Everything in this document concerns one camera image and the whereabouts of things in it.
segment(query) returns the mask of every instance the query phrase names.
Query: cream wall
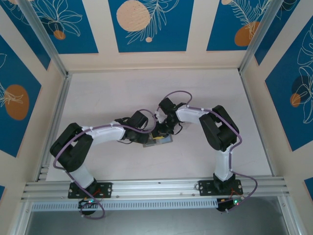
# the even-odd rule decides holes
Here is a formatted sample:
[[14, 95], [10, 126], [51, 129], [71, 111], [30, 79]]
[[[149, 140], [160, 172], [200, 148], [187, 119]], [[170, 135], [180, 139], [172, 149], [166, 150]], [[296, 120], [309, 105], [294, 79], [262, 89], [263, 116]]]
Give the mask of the cream wall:
[[60, 55], [69, 71], [153, 68], [237, 68], [241, 51], [207, 52], [220, 0], [195, 0], [186, 52], [118, 53], [108, 0], [83, 0], [98, 54]]
[[313, 234], [313, 202], [304, 180], [313, 177], [313, 142], [291, 151], [265, 79], [312, 17], [312, 9], [312, 0], [301, 0], [260, 66], [253, 59], [243, 74], [276, 174], [285, 177], [308, 234]]
[[34, 180], [63, 78], [52, 63], [48, 71], [44, 69], [1, 7], [0, 35], [42, 85], [17, 158], [0, 151], [0, 185], [6, 188], [0, 204], [0, 234], [4, 235], [14, 221], [25, 183]]

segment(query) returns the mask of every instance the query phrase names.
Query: vent grille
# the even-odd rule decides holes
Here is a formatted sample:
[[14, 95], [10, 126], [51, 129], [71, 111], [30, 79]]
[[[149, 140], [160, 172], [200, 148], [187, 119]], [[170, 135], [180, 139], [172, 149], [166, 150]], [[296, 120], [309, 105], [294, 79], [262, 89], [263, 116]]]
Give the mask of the vent grille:
[[[102, 206], [107, 211], [124, 210], [165, 210], [165, 209], [196, 209], [217, 208], [217, 199], [179, 199], [179, 200], [116, 200], [103, 201]], [[33, 204], [34, 212], [77, 211], [78, 202], [36, 202]], [[86, 211], [100, 210], [93, 205]]]

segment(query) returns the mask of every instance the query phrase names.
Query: white work surface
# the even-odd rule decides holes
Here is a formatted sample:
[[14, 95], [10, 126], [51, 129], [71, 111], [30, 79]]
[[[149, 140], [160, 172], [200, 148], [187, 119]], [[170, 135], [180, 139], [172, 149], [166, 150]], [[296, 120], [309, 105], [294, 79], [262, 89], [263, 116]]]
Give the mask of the white work surface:
[[[233, 153], [235, 171], [246, 175], [271, 175], [236, 69], [75, 73], [58, 136], [72, 122], [97, 126], [129, 117], [138, 109], [154, 112], [164, 96], [176, 90], [191, 92], [191, 106], [225, 107], [243, 137], [243, 143]], [[173, 94], [170, 99], [178, 104], [186, 102], [189, 96]], [[97, 180], [210, 177], [214, 173], [215, 152], [200, 125], [184, 123], [184, 129], [173, 136], [172, 143], [143, 148], [138, 143], [126, 145], [111, 141], [92, 147], [85, 163]], [[69, 180], [64, 172], [53, 168], [53, 159], [46, 180]]]

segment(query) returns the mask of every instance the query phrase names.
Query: purple cable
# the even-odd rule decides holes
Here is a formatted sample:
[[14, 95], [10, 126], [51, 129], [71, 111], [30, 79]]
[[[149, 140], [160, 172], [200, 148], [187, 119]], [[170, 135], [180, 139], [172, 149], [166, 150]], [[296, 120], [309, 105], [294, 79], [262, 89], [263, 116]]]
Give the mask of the purple cable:
[[186, 93], [188, 95], [190, 95], [190, 99], [187, 101], [186, 105], [188, 105], [190, 103], [190, 101], [192, 100], [192, 94], [190, 92], [187, 92], [187, 91], [174, 91], [174, 92], [171, 92], [169, 94], [167, 94], [163, 100], [167, 97], [169, 97], [171, 94], [174, 94], [174, 93]]
[[239, 175], [241, 177], [246, 177], [246, 178], [249, 178], [251, 180], [253, 180], [255, 182], [255, 187], [253, 189], [253, 191], [247, 196], [244, 198], [244, 200], [241, 201], [241, 203], [239, 205], [241, 205], [246, 199], [250, 198], [252, 196], [252, 194], [254, 194], [254, 192], [256, 191], [257, 187], [258, 187], [258, 182], [256, 181], [256, 179], [254, 179], [253, 177], [251, 176], [248, 176], [248, 175], [243, 175], [243, 174], [240, 174], [240, 173], [237, 173], [235, 171], [232, 170], [231, 168], [231, 157], [232, 157], [232, 151], [235, 147], [237, 147], [238, 145], [240, 145], [242, 142], [243, 142], [243, 139], [242, 137], [239, 135], [239, 133], [235, 130], [235, 128], [233, 128], [221, 115], [219, 115], [218, 113], [212, 111], [212, 110], [209, 110], [209, 109], [201, 109], [201, 108], [197, 108], [197, 107], [188, 107], [189, 109], [194, 109], [194, 110], [199, 110], [199, 111], [205, 111], [205, 112], [209, 112], [209, 113], [212, 113], [214, 114], [216, 117], [218, 117], [230, 130], [232, 130], [232, 132], [234, 132], [236, 134], [236, 136], [238, 137], [239, 139], [239, 142], [236, 143], [235, 145], [231, 146], [231, 148], [229, 149], [229, 170], [230, 172], [232, 172], [233, 174], [235, 175]]
[[[131, 130], [133, 130], [133, 131], [136, 131], [136, 132], [139, 132], [139, 133], [142, 133], [142, 134], [147, 134], [147, 133], [152, 132], [152, 131], [154, 130], [154, 128], [156, 127], [156, 125], [157, 125], [157, 120], [156, 120], [154, 114], [153, 114], [151, 111], [147, 110], [147, 109], [140, 109], [139, 111], [146, 111], [146, 112], [148, 112], [148, 113], [151, 114], [151, 116], [153, 117], [153, 120], [154, 120], [154, 125], [153, 125], [153, 127], [152, 127], [151, 129], [149, 129], [149, 130], [138, 130], [138, 129], [136, 129], [136, 128], [133, 128], [133, 127], [130, 127], [130, 126], [126, 126], [126, 125], [120, 125], [120, 124], [113, 124], [113, 125], [111, 125], [111, 124], [106, 124], [106, 125], [101, 125], [101, 126], [93, 127], [92, 130], [98, 130], [98, 129], [101, 129], [101, 128], [104, 128], [104, 127], [114, 127], [114, 126], [116, 126], [116, 127], [128, 128], [128, 129], [131, 129]], [[94, 202], [99, 205], [99, 207], [100, 207], [101, 210], [102, 210], [102, 215], [101, 215], [100, 217], [89, 217], [89, 216], [83, 215], [83, 208], [85, 207], [85, 205], [87, 205], [87, 203], [84, 204], [84, 205], [81, 207], [81, 209], [80, 209], [80, 214], [81, 214], [82, 217], [84, 217], [84, 218], [86, 218], [86, 219], [93, 219], [93, 220], [96, 220], [96, 219], [102, 219], [102, 218], [104, 217], [104, 215], [105, 215], [105, 210], [104, 210], [103, 206], [101, 205], [100, 201], [97, 200], [94, 196], [92, 196], [88, 191], [86, 191], [77, 181], [75, 181], [75, 179], [72, 177], [72, 175], [71, 175], [69, 172], [67, 172], [63, 167], [59, 167], [59, 166], [56, 165], [56, 163], [57, 163], [59, 157], [60, 157], [60, 156], [62, 155], [62, 153], [66, 150], [66, 148], [67, 148], [72, 142], [74, 142], [76, 139], [78, 139], [78, 138], [81, 137], [83, 134], [85, 134], [85, 133], [87, 133], [87, 132], [89, 132], [89, 131], [91, 131], [90, 128], [87, 129], [87, 130], [85, 130], [85, 131], [82, 131], [81, 133], [79, 133], [78, 135], [76, 135], [75, 137], [73, 137], [69, 142], [67, 142], [67, 143], [64, 145], [64, 147], [61, 149], [61, 151], [60, 151], [60, 152], [57, 154], [57, 156], [55, 157], [55, 159], [54, 159], [54, 161], [53, 161], [53, 167], [56, 168], [56, 169], [59, 169], [59, 170], [64, 170], [65, 173], [70, 177], [70, 179], [71, 179], [87, 196], [89, 196], [90, 198], [92, 198], [92, 199], [94, 200]]]

